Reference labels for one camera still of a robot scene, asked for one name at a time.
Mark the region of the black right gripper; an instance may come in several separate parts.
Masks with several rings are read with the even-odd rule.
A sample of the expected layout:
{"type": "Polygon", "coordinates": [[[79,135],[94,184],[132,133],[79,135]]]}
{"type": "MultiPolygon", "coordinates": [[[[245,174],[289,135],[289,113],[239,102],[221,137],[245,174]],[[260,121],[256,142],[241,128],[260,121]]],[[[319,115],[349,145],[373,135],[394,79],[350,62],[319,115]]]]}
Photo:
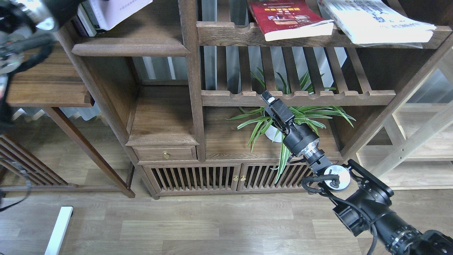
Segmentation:
{"type": "Polygon", "coordinates": [[[315,155],[319,151],[319,136],[313,129],[306,123],[296,124],[293,112],[281,100],[276,100],[270,92],[264,91],[260,96],[268,105],[265,111],[285,136],[282,142],[289,149],[291,156],[310,158],[315,155]]]}

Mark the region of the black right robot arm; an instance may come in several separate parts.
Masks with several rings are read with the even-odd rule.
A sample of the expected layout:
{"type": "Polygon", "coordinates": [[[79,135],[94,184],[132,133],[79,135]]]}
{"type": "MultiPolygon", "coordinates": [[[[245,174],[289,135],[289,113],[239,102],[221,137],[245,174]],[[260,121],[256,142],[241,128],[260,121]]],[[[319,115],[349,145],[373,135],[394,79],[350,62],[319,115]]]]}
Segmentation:
{"type": "Polygon", "coordinates": [[[306,123],[298,125],[290,109],[268,91],[261,94],[267,103],[265,111],[285,137],[291,157],[302,156],[313,176],[302,179],[308,192],[329,198],[338,219],[358,236],[369,230],[373,235],[372,254],[377,240],[393,255],[451,255],[452,238],[440,231],[421,233],[401,219],[393,210],[390,198],[394,192],[354,160],[347,164],[333,164],[318,149],[319,136],[306,123]]]}

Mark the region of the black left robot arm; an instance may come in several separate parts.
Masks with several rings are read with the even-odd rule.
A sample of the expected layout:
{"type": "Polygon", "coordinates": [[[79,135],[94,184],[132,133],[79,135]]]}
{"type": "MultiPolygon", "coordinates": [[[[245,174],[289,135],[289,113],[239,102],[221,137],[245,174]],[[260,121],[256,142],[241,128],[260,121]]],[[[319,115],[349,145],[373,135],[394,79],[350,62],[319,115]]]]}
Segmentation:
{"type": "Polygon", "coordinates": [[[52,53],[53,32],[77,14],[80,0],[2,0],[1,11],[1,134],[13,127],[7,103],[15,74],[39,65],[52,53]]]}

